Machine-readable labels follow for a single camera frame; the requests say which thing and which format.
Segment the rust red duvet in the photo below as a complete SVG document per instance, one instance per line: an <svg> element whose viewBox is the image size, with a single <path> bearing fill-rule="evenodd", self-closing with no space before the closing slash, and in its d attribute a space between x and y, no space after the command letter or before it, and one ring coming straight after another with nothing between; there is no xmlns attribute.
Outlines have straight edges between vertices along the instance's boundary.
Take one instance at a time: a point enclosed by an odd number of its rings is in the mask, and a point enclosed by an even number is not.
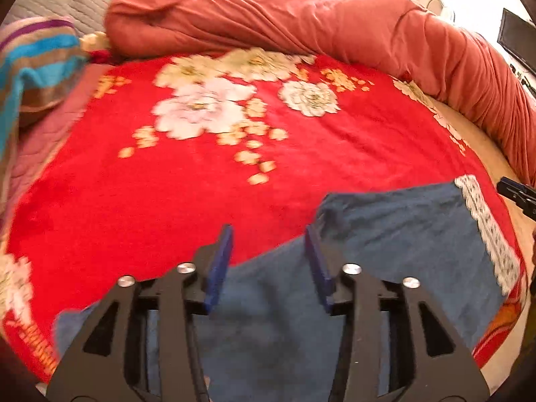
<svg viewBox="0 0 536 402"><path fill-rule="evenodd" d="M535 183L535 102L485 38L414 0L112 0L104 24L128 58L260 47L408 76Z"/></svg>

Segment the striped blue brown pillow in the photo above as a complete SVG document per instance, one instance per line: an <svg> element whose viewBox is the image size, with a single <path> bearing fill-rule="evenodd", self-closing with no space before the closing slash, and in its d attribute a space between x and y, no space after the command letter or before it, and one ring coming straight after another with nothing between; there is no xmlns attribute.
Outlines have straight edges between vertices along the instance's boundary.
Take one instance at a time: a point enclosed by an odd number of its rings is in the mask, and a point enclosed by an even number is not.
<svg viewBox="0 0 536 402"><path fill-rule="evenodd" d="M19 121L65 100L86 55L66 17L30 17L1 28L1 175L9 169Z"/></svg>

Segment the red floral blanket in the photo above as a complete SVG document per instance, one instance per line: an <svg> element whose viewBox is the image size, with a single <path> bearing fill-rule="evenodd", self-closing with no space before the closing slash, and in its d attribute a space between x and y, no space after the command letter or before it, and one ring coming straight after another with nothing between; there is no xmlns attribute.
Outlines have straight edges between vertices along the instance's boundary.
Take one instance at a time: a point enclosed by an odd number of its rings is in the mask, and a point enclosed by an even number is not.
<svg viewBox="0 0 536 402"><path fill-rule="evenodd" d="M331 192L458 181L509 243L492 259L513 323L526 284L509 211L477 153L414 84L326 56L267 69L245 53L93 65L58 109L68 129L16 168L7 223L12 284L2 335L40 379L55 371L55 315L95 300L122 271L153 276L224 223L233 263L298 236Z"/></svg>

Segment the pink quilted sheet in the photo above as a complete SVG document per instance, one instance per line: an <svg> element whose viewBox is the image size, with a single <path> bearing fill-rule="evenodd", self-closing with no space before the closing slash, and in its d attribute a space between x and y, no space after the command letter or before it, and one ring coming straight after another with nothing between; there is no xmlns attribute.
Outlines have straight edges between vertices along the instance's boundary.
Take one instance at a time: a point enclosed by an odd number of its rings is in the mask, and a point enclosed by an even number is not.
<svg viewBox="0 0 536 402"><path fill-rule="evenodd" d="M88 64L79 83L65 101L23 134L14 159L1 223L6 223L19 199L42 173L55 150L60 148L70 134L74 124L83 117L99 78L111 68L110 64Z"/></svg>

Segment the black monitor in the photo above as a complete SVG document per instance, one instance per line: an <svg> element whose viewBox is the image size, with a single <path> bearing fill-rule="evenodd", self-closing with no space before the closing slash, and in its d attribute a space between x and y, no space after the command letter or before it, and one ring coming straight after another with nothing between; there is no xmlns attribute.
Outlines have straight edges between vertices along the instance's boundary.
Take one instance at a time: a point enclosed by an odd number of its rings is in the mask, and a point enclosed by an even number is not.
<svg viewBox="0 0 536 402"><path fill-rule="evenodd" d="M532 75L536 71L535 26L503 8L497 42L526 67Z"/></svg>

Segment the blue pants with lace hem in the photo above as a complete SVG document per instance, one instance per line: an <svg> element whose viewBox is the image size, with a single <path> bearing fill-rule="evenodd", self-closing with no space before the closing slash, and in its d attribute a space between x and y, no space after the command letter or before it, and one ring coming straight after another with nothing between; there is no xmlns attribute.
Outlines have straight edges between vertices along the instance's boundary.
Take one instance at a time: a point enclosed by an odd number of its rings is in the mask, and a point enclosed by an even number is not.
<svg viewBox="0 0 536 402"><path fill-rule="evenodd" d="M519 278L480 183L326 197L231 267L233 230L91 309L52 401L487 401L472 350Z"/></svg>

